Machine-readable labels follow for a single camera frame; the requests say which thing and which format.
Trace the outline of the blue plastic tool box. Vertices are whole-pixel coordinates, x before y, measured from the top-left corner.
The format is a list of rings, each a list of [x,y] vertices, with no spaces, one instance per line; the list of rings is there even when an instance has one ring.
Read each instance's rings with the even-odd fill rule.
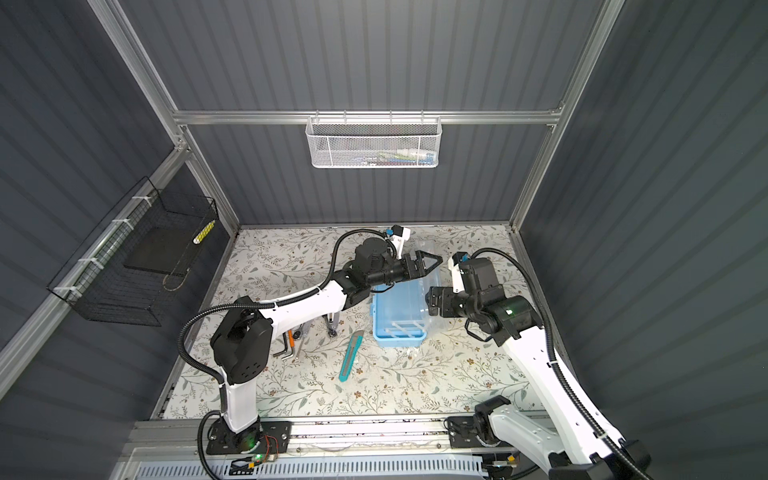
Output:
[[[426,295],[431,287],[440,285],[437,267],[426,277],[398,283],[384,293],[375,294],[370,313],[376,343],[382,348],[419,347],[432,323]]]

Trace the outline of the teal utility knife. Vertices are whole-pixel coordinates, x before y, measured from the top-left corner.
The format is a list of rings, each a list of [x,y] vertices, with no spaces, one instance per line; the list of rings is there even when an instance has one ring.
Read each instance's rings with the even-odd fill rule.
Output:
[[[346,382],[353,370],[354,361],[357,355],[357,352],[362,345],[362,341],[364,338],[364,331],[363,330],[356,330],[352,333],[345,350],[345,355],[343,358],[343,362],[341,364],[340,372],[338,379],[340,382]]]

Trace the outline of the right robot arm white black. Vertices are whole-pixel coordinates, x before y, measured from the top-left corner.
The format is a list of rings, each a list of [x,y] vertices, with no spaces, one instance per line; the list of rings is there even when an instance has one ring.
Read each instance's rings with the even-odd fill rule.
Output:
[[[507,443],[551,479],[649,478],[647,449],[600,413],[555,351],[550,325],[524,297],[507,298],[499,286],[473,293],[432,287],[425,301],[432,314],[477,324],[524,373],[553,423],[543,427],[496,395],[475,407],[481,444]]]

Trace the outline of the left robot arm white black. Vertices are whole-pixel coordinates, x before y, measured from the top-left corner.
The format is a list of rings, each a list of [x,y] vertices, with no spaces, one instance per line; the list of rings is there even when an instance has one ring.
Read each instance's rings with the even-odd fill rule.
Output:
[[[251,304],[246,297],[226,308],[210,340],[221,398],[221,415],[228,429],[239,434],[260,419],[256,378],[268,366],[272,342],[321,316],[348,310],[371,294],[384,293],[403,282],[427,277],[443,263],[431,252],[402,251],[405,232],[393,227],[384,232],[367,229],[353,258],[339,267],[338,251],[351,234],[334,244],[329,272],[317,286],[293,296]]]

